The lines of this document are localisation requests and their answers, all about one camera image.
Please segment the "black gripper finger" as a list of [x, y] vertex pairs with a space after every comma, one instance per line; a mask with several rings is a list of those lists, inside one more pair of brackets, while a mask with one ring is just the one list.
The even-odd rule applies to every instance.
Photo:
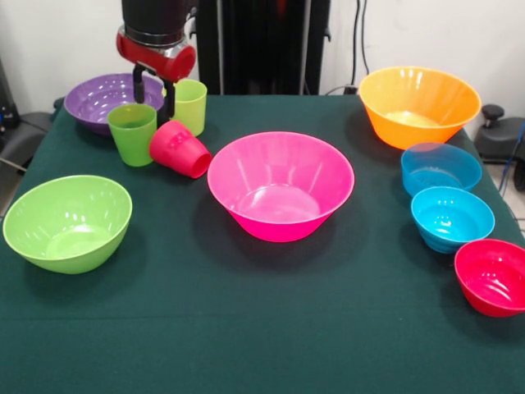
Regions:
[[144, 68], [141, 65], [135, 65], [132, 72], [134, 99], [136, 103], [144, 103]]
[[164, 89], [166, 91], [164, 98], [164, 109], [165, 109], [165, 121], [171, 120], [175, 115], [176, 106], [176, 87], [174, 83], [169, 80], [164, 80]]

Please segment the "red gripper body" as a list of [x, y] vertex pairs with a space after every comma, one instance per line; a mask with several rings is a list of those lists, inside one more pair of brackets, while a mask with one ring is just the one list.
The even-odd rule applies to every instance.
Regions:
[[117, 51], [134, 65], [135, 81], [141, 81], [145, 71], [162, 80], [178, 81], [187, 77], [194, 68], [196, 50], [184, 33], [175, 34], [176, 41], [171, 43], [145, 44], [138, 38], [147, 38], [147, 35], [136, 34], [125, 25], [116, 34]]

